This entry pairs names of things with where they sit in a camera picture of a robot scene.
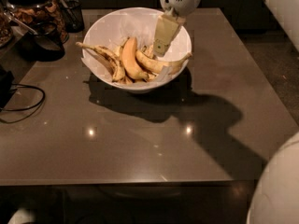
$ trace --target banana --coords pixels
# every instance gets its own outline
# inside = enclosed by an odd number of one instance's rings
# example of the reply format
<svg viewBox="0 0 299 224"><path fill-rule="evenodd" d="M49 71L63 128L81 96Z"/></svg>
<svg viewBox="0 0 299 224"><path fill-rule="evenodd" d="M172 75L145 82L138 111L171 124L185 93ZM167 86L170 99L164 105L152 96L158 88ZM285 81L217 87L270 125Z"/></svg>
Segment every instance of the banana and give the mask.
<svg viewBox="0 0 299 224"><path fill-rule="evenodd" d="M143 46L141 51L148 57L150 57L151 59L155 58L155 55L153 53L153 44L147 46Z"/></svg>
<svg viewBox="0 0 299 224"><path fill-rule="evenodd" d="M124 79L121 79L118 82L123 85L130 85L134 83L127 75L125 75Z"/></svg>
<svg viewBox="0 0 299 224"><path fill-rule="evenodd" d="M121 55L122 55L122 51L123 51L123 47L124 47L124 44L127 42L127 40L129 39L129 37L125 37L121 44L118 45L116 48L114 48L114 53L121 58Z"/></svg>
<svg viewBox="0 0 299 224"><path fill-rule="evenodd" d="M145 55L141 50L137 50L135 56L141 66L153 73L159 74L164 66L172 66L173 69L170 74L175 74L180 70L183 63L190 57L192 57L192 54L188 52L182 59L173 62L151 59L150 57Z"/></svg>
<svg viewBox="0 0 299 224"><path fill-rule="evenodd" d="M147 79L148 74L144 72L136 62L135 53L137 49L137 39L130 37L122 50L121 60L126 74L132 79Z"/></svg>
<svg viewBox="0 0 299 224"><path fill-rule="evenodd" d="M157 75L155 75L151 72L148 72L148 75L149 75L149 78L147 79L147 82L150 82L157 77Z"/></svg>
<svg viewBox="0 0 299 224"><path fill-rule="evenodd" d="M109 60L107 60L104 56L101 56L99 54L94 54L93 57L96 61L98 61L107 69L111 76L113 76L114 67L111 65L111 62Z"/></svg>
<svg viewBox="0 0 299 224"><path fill-rule="evenodd" d="M113 68L112 82L117 82L124 79L125 77L124 67L121 63L120 58L112 50L104 46L100 46L100 45L92 46L81 42L77 42L76 45L84 49L92 49L95 51L95 53L103 56L105 59L107 59L110 62Z"/></svg>
<svg viewBox="0 0 299 224"><path fill-rule="evenodd" d="M146 83L146 81L144 79L136 79L134 83Z"/></svg>

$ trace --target dark floor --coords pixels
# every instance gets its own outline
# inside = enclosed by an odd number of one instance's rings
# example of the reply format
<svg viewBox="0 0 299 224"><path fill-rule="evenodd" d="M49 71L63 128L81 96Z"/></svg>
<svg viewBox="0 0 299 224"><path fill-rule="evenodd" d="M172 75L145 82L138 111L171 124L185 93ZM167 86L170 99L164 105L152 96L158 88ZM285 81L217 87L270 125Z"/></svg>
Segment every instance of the dark floor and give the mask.
<svg viewBox="0 0 299 224"><path fill-rule="evenodd" d="M249 181L184 187L0 188L8 200L0 205L0 223L7 224L11 217L4 217L4 211L21 207L36 224L246 224L254 188Z"/></svg>
<svg viewBox="0 0 299 224"><path fill-rule="evenodd" d="M281 30L239 36L299 124L299 52Z"/></svg>

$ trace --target cord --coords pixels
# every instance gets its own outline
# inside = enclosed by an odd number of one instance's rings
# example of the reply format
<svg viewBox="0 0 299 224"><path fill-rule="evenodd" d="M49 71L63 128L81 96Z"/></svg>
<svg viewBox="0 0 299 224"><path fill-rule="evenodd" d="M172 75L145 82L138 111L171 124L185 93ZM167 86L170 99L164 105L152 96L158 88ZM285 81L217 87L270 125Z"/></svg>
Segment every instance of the cord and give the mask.
<svg viewBox="0 0 299 224"><path fill-rule="evenodd" d="M14 89L13 89L13 90L16 90L16 89L18 89L18 88L21 88L21 89L34 89L34 90L38 90L38 91L40 91L40 92L42 93L42 97L41 97L41 99L40 99L36 104L34 104L34 105L27 106L27 107L24 107L24 108L16 108L16 109L6 109L6 108L3 108L3 107L0 107L0 111L9 111L9 112L10 112L10 111L25 111L25 110L33 109L33 108L35 108L35 107L37 107L37 106L43 104L43 102L44 102L45 99L46 99L46 93L45 93L42 89L40 89L40 88L38 88L38 87L36 87L36 86L23 85L23 84L12 84L12 86L14 86Z"/></svg>

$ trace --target white bowl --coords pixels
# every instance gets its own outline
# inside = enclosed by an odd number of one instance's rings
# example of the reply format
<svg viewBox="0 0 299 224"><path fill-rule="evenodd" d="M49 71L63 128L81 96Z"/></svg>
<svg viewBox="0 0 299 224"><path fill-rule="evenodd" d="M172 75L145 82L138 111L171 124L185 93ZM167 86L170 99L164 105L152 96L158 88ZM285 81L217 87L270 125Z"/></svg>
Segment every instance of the white bowl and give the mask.
<svg viewBox="0 0 299 224"><path fill-rule="evenodd" d="M162 11L134 7L111 12L99 19L89 29L84 37L83 43L90 45L102 45L110 49L118 46L125 37L135 36L138 41L138 47L150 45L153 43L156 29L156 22ZM177 36L172 41L168 52L163 57L158 57L162 61L175 61L184 57L192 51L192 42L190 36L184 27L181 27ZM161 87L174 78L176 78L186 67L188 60L182 65L179 72L174 75L168 75L167 69L158 76L156 80L148 83L135 83L132 85L112 82L111 74L107 69L93 57L93 51L83 50L82 61L99 79L106 84L132 93L145 93Z"/></svg>

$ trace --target food in jar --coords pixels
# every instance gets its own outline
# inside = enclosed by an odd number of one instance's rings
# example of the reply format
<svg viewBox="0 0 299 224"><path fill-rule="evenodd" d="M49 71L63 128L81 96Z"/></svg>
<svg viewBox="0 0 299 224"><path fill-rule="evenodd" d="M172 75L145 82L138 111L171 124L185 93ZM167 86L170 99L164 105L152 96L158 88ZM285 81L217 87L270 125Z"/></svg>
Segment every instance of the food in jar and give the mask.
<svg viewBox="0 0 299 224"><path fill-rule="evenodd" d="M0 12L0 47L3 47L13 36L7 17Z"/></svg>
<svg viewBox="0 0 299 224"><path fill-rule="evenodd" d="M43 21L54 22L57 25L62 42L64 43L68 38L58 0L52 0L45 6L40 7L15 7L11 11L18 20L31 27Z"/></svg>

